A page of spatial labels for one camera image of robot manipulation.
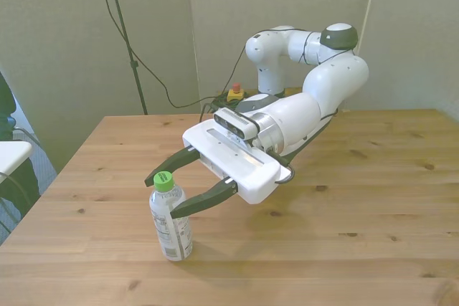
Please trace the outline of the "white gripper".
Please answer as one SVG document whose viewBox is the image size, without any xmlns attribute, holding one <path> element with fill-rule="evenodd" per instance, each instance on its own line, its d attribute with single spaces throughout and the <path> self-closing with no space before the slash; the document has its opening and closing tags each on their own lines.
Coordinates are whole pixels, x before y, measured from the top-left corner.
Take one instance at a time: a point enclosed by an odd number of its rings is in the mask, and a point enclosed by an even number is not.
<svg viewBox="0 0 459 306">
<path fill-rule="evenodd" d="M 174 171 L 199 159 L 221 180 L 208 191 L 193 196 L 174 207 L 172 219 L 188 217 L 226 201 L 237 193 L 249 204 L 264 201 L 280 180 L 280 163 L 264 151 L 251 147 L 213 119 L 205 120 L 184 132 L 185 147 L 159 164 L 144 180 L 146 187 L 154 184 L 160 172 Z"/>
</svg>

